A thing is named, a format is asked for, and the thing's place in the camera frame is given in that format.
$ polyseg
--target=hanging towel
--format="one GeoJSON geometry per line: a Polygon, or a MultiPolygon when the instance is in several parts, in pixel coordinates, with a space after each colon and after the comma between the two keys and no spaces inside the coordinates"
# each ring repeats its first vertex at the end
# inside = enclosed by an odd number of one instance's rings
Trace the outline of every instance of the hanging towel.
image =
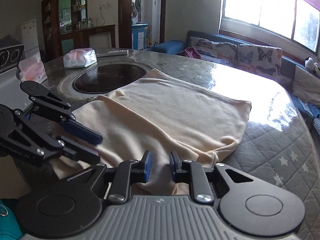
{"type": "MultiPolygon", "coordinates": [[[[188,186],[172,182],[170,152],[212,167],[241,142],[250,109],[250,102],[226,98],[154,69],[73,113],[78,122],[102,134],[98,146],[81,143],[95,149],[108,166],[140,160],[145,150],[151,151],[150,180],[138,186],[151,194],[171,195],[188,194],[188,186]]],[[[74,171],[87,167],[66,158],[52,164],[60,178],[72,173],[70,165],[74,171]]]]}
{"type": "Polygon", "coordinates": [[[134,6],[135,6],[135,8],[137,10],[137,13],[140,13],[140,11],[141,11],[141,2],[140,2],[140,0],[135,0],[134,1],[134,6]]]}

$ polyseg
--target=refrigerator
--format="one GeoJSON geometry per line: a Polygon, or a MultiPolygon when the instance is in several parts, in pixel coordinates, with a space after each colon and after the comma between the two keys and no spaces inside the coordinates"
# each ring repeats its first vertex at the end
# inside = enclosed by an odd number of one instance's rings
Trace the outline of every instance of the refrigerator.
{"type": "Polygon", "coordinates": [[[39,52],[36,20],[21,24],[22,42],[26,57],[31,57],[39,52]]]}

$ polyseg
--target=gray quilted blanket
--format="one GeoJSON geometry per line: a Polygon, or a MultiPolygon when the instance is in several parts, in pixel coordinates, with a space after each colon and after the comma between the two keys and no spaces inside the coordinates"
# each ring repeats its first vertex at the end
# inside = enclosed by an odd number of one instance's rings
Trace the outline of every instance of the gray quilted blanket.
{"type": "Polygon", "coordinates": [[[300,197],[306,216],[298,236],[320,239],[320,170],[315,145],[280,85],[228,66],[181,56],[134,52],[130,58],[230,98],[251,101],[242,142],[224,162],[300,197]]]}

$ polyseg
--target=star pattern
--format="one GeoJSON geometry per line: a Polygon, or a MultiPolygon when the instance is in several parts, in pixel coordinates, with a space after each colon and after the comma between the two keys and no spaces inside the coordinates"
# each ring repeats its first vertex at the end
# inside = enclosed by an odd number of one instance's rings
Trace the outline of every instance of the star pattern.
{"type": "Polygon", "coordinates": [[[290,155],[291,155],[291,158],[292,158],[293,161],[297,161],[298,155],[296,155],[293,151],[291,151],[290,155]]]}
{"type": "Polygon", "coordinates": [[[281,161],[281,166],[287,165],[288,166],[288,160],[286,160],[283,156],[279,158],[279,161],[281,161]]]}
{"type": "Polygon", "coordinates": [[[281,179],[283,179],[282,177],[279,177],[279,175],[277,174],[276,176],[273,177],[276,181],[276,186],[278,185],[282,185],[283,186],[283,182],[281,179]]]}
{"type": "Polygon", "coordinates": [[[308,172],[308,173],[309,173],[309,169],[308,169],[306,163],[304,163],[304,164],[302,165],[302,168],[303,168],[303,172],[308,172]]]}

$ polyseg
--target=tissue box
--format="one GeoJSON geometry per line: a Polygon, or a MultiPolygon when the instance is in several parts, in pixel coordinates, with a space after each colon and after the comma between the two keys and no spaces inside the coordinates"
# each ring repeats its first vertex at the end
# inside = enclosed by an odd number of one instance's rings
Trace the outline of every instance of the tissue box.
{"type": "Polygon", "coordinates": [[[64,68],[81,68],[97,62],[96,53],[93,49],[74,49],[63,57],[64,68]]]}
{"type": "Polygon", "coordinates": [[[42,83],[47,79],[40,53],[19,62],[21,81],[31,80],[42,83]]]}

